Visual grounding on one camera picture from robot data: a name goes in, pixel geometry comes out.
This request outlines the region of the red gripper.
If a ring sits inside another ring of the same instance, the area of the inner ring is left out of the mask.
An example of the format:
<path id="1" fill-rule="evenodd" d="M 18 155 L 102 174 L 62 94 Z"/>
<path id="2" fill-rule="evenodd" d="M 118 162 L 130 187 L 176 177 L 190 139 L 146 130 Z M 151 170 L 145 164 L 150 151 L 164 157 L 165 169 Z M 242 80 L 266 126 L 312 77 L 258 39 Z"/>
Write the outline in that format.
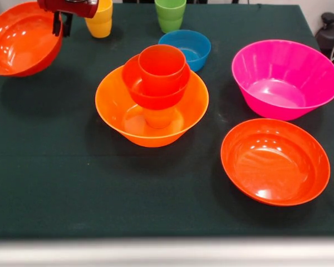
<path id="1" fill-rule="evenodd" d="M 45 11 L 54 12 L 52 33 L 55 36 L 59 36 L 61 31 L 60 12 L 65 12 L 62 14 L 65 18 L 62 21 L 63 36 L 69 37 L 73 14 L 79 17 L 92 18 L 97 12 L 99 0 L 38 0 L 37 3 Z"/>

